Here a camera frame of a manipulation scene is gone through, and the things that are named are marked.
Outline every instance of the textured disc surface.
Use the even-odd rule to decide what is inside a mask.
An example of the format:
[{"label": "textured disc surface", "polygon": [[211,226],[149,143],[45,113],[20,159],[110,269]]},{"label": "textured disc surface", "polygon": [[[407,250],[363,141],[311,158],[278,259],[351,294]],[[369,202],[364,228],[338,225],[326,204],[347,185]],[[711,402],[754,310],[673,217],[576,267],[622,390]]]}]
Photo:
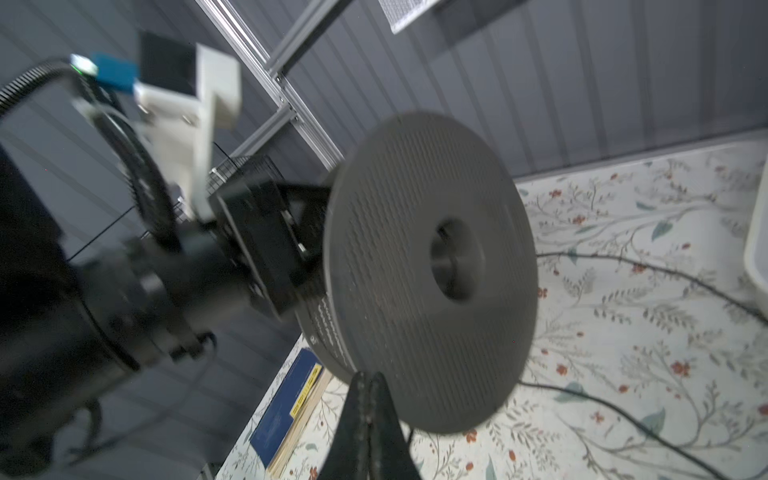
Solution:
[{"label": "textured disc surface", "polygon": [[323,252],[340,347],[384,373],[401,420],[460,432],[504,403],[538,276],[517,189],[480,137],[436,114],[380,125],[334,182]]}]

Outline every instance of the blue book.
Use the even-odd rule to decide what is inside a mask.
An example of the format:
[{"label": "blue book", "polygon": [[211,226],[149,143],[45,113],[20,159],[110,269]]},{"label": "blue book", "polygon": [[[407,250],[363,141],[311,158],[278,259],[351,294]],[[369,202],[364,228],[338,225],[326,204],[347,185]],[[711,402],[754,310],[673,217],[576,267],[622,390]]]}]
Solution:
[{"label": "blue book", "polygon": [[250,436],[250,445],[256,450],[264,468],[275,457],[322,371],[323,365],[308,349],[302,349],[293,361],[270,406]]}]

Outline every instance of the floral tablecloth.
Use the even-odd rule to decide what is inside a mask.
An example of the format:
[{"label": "floral tablecloth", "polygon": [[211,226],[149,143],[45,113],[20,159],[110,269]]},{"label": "floral tablecloth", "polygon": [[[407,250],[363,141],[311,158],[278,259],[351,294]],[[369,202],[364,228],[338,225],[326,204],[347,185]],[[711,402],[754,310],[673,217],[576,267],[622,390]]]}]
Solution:
[{"label": "floral tablecloth", "polygon": [[[606,253],[683,270],[750,301],[743,244],[768,153],[749,140],[518,185],[539,252]],[[613,260],[541,258],[523,378],[620,405],[731,478],[768,478],[768,328],[693,284]],[[218,474],[262,478],[248,444],[296,344]],[[314,480],[346,395],[334,379],[283,477]],[[519,386],[457,435],[417,432],[425,479],[709,478],[616,413]]]}]

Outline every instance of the red flower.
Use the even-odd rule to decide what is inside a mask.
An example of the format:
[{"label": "red flower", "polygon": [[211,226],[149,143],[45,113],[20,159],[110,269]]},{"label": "red flower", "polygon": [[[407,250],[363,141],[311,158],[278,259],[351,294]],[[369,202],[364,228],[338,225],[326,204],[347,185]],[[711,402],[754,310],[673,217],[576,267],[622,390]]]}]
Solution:
[{"label": "red flower", "polygon": [[675,362],[672,365],[670,365],[670,368],[672,368],[672,372],[674,372],[675,375],[689,377],[690,376],[690,364],[688,362],[680,363]]}]

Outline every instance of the yellow sticker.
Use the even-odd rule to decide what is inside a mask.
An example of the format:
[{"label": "yellow sticker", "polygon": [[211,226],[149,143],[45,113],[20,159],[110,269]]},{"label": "yellow sticker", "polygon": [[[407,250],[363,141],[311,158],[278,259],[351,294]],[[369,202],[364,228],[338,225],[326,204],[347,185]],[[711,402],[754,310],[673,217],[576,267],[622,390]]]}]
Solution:
[{"label": "yellow sticker", "polygon": [[306,379],[306,382],[304,383],[304,388],[301,389],[299,398],[296,399],[296,403],[293,404],[293,408],[290,410],[290,418],[296,419],[296,415],[298,415],[299,411],[301,410],[301,406],[304,405],[304,402],[306,401],[306,397],[310,396],[310,391],[312,390],[312,386],[315,384],[317,377],[320,375],[320,370],[322,369],[323,369],[323,366],[320,365],[319,363],[316,363],[315,366],[312,367],[310,376],[309,378]]}]

